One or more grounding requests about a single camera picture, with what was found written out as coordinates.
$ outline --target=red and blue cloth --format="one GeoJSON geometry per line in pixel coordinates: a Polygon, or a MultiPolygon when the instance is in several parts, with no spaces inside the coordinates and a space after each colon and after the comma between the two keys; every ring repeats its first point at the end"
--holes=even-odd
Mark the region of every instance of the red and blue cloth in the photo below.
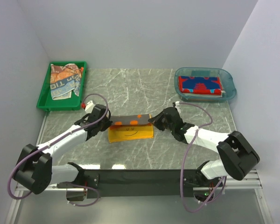
{"type": "Polygon", "coordinates": [[[222,85],[219,77],[178,77],[182,93],[221,95],[222,85]]]}

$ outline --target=robotic arm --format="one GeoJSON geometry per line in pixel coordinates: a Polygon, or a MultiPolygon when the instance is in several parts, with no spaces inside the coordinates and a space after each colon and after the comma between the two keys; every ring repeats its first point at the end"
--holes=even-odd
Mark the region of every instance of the robotic arm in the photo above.
{"type": "MultiPolygon", "coordinates": [[[[177,103],[148,121],[161,131],[170,130],[176,140],[190,143],[198,127],[183,122],[177,103]]],[[[38,146],[25,146],[17,164],[38,148],[47,149],[22,163],[14,173],[13,179],[34,194],[40,194],[50,184],[57,183],[59,188],[68,188],[66,182],[76,185],[86,183],[88,187],[98,189],[102,196],[179,194],[179,170],[86,170],[71,162],[62,166],[52,166],[53,160],[111,126],[111,113],[106,113],[104,105],[96,105],[90,101],[85,111],[85,116],[54,139],[38,146]],[[106,115],[98,123],[86,126],[104,114],[106,115]]],[[[240,132],[227,134],[201,129],[194,144],[219,153],[220,159],[207,161],[198,169],[184,170],[185,196],[193,196],[193,187],[208,187],[210,183],[218,183],[218,177],[221,176],[230,175],[236,180],[242,180],[259,162],[258,155],[240,132]]],[[[87,194],[87,197],[93,198],[93,195],[87,194]]]]}

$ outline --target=cable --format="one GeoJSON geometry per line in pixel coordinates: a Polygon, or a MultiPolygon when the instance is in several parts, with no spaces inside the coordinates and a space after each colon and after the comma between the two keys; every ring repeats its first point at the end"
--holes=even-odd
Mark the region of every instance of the cable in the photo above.
{"type": "Polygon", "coordinates": [[[87,207],[87,206],[91,206],[93,205],[94,203],[96,203],[98,200],[99,200],[99,191],[94,189],[94,188],[91,188],[91,187],[87,187],[87,186],[82,186],[82,185],[77,185],[77,184],[73,184],[73,183],[70,183],[70,182],[66,182],[68,184],[71,184],[72,186],[76,187],[76,188],[87,188],[89,190],[93,190],[95,193],[97,193],[98,197],[95,199],[94,202],[91,202],[90,204],[76,204],[76,203],[73,203],[73,202],[69,202],[70,204],[74,205],[74,206],[77,206],[77,207],[87,207]]]}
{"type": "Polygon", "coordinates": [[[194,135],[192,141],[188,144],[187,150],[186,150],[185,155],[184,155],[183,160],[182,160],[182,168],[181,168],[181,176],[180,176],[180,193],[181,193],[182,204],[183,204],[183,206],[184,206],[184,208],[185,208],[185,210],[186,210],[187,212],[195,213],[195,212],[198,212],[198,211],[199,211],[204,205],[206,205],[207,203],[211,203],[211,202],[215,201],[215,200],[222,194],[222,192],[223,192],[223,190],[224,190],[224,188],[225,188],[225,185],[226,185],[226,177],[220,179],[220,181],[219,181],[219,182],[217,183],[217,185],[214,187],[214,189],[213,189],[212,192],[209,194],[209,196],[206,198],[206,200],[205,200],[197,209],[191,210],[191,209],[189,209],[189,208],[187,207],[186,202],[185,202],[185,200],[184,200],[184,196],[183,196],[183,172],[184,172],[184,167],[185,167],[185,162],[186,162],[186,159],[187,159],[187,155],[188,155],[189,150],[190,150],[191,146],[193,145],[195,139],[196,139],[197,136],[198,136],[198,131],[199,131],[199,129],[202,128],[202,127],[204,127],[204,126],[211,125],[211,124],[213,123],[213,118],[212,118],[212,116],[211,116],[204,108],[202,108],[201,106],[198,106],[198,105],[195,105],[195,104],[191,104],[191,103],[186,103],[186,102],[180,102],[180,104],[185,104],[185,105],[191,105],[191,106],[198,107],[199,109],[203,110],[203,111],[209,116],[209,118],[210,118],[210,122],[209,122],[209,123],[206,123],[206,124],[203,124],[203,125],[198,126],[198,128],[197,128],[197,130],[196,130],[196,132],[195,132],[195,135],[194,135]],[[219,194],[218,194],[215,198],[213,198],[213,199],[209,202],[211,196],[215,193],[215,190],[216,190],[216,189],[219,187],[219,185],[222,183],[223,179],[224,179],[224,184],[223,184],[223,187],[222,187],[221,191],[219,192],[219,194]]]}
{"type": "MultiPolygon", "coordinates": [[[[84,103],[84,101],[85,101],[89,96],[93,96],[93,95],[99,96],[99,97],[101,97],[101,98],[105,101],[105,103],[106,103],[106,110],[105,110],[104,114],[103,114],[98,120],[96,120],[96,121],[94,121],[94,122],[92,122],[92,123],[89,123],[89,124],[87,124],[87,125],[85,125],[85,126],[79,127],[79,128],[77,128],[77,129],[73,130],[72,132],[67,132],[65,135],[63,135],[63,136],[61,136],[60,138],[58,138],[58,139],[56,139],[55,141],[53,141],[53,142],[51,143],[51,145],[54,145],[54,144],[60,142],[61,140],[63,140],[63,139],[66,138],[67,136],[71,135],[72,133],[75,133],[75,132],[77,132],[77,131],[80,131],[80,130],[82,130],[82,129],[85,129],[85,128],[91,126],[91,125],[94,125],[94,124],[100,122],[100,121],[107,115],[108,110],[109,110],[109,108],[108,108],[108,102],[107,102],[106,98],[103,97],[101,94],[98,94],[98,93],[91,93],[91,94],[88,94],[88,95],[84,98],[83,103],[84,103]]],[[[12,170],[12,172],[11,172],[9,178],[8,178],[8,181],[7,181],[7,192],[8,192],[8,194],[9,194],[9,196],[11,196],[13,199],[16,199],[16,200],[24,199],[25,197],[27,197],[27,196],[29,196],[29,195],[31,194],[31,191],[30,191],[30,192],[28,192],[26,195],[23,195],[23,196],[21,196],[21,197],[17,197],[17,196],[15,196],[15,195],[11,192],[10,184],[11,184],[11,180],[12,180],[14,174],[17,172],[18,168],[19,168],[26,160],[28,160],[29,158],[31,158],[31,157],[34,156],[35,154],[46,150],[47,148],[49,148],[48,145],[46,145],[46,146],[44,146],[44,147],[42,147],[42,148],[37,149],[35,152],[29,154],[29,155],[26,156],[24,159],[22,159],[22,160],[14,167],[14,169],[12,170]]]]}

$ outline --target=orange polka dot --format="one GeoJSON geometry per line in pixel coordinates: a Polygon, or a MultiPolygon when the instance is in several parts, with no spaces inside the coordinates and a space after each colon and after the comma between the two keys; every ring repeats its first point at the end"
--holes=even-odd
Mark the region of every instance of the orange polka dot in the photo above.
{"type": "Polygon", "coordinates": [[[137,125],[138,121],[137,120],[131,120],[130,125],[137,125]]]}

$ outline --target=smiley face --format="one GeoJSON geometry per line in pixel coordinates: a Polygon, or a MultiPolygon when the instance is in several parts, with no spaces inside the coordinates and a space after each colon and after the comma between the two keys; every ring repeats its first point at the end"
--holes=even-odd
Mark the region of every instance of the smiley face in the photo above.
{"type": "Polygon", "coordinates": [[[108,129],[110,142],[154,137],[154,127],[151,124],[135,126],[111,126],[108,129]]]}

